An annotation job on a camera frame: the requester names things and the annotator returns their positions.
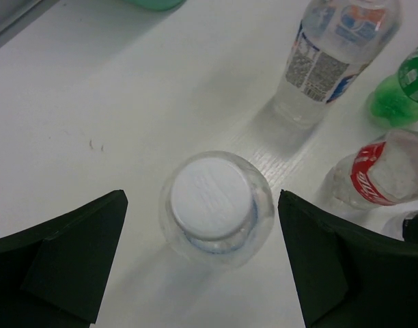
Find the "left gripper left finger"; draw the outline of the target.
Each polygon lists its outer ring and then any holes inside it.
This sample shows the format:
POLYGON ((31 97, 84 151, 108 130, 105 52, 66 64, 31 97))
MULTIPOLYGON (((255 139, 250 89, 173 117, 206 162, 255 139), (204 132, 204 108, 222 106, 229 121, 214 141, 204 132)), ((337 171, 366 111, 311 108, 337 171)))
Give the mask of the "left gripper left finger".
POLYGON ((127 208, 115 190, 0 238, 0 327, 94 324, 127 208))

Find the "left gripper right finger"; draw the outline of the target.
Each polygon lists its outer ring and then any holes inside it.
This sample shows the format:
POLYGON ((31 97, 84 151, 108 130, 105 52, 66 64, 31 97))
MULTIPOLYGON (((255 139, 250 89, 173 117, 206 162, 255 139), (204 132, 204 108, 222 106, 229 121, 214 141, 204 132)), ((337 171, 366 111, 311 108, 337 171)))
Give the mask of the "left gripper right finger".
POLYGON ((418 327, 418 242, 383 236, 289 191, 278 213, 306 327, 418 327))

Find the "small red-cap cola bottle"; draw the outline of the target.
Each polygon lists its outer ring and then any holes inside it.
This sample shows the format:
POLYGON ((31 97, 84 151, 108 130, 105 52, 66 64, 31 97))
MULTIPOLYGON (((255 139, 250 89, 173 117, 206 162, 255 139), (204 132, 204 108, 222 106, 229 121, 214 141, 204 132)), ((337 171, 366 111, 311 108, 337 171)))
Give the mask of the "small red-cap cola bottle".
POLYGON ((348 155, 324 180, 323 201, 363 211, 418 200, 418 132, 392 129, 348 155))

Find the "Aquafina bottle white cap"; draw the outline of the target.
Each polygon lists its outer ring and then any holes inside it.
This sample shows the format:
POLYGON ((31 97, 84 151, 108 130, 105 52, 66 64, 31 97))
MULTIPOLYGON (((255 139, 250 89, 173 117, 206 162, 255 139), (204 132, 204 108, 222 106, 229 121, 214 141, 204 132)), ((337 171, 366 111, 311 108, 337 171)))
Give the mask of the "Aquafina bottle white cap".
POLYGON ((202 152, 185 160, 166 179, 159 199, 159 223, 171 248, 218 269, 246 264, 274 222, 267 180, 231 152, 202 152))

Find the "clear bottle colourful label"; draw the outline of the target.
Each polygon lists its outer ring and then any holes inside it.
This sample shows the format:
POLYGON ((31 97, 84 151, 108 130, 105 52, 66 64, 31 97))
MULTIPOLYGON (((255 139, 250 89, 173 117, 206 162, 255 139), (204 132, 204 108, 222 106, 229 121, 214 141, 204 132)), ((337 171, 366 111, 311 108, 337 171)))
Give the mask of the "clear bottle colourful label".
POLYGON ((391 41, 400 1, 310 1, 273 98, 299 127, 316 125, 391 41))

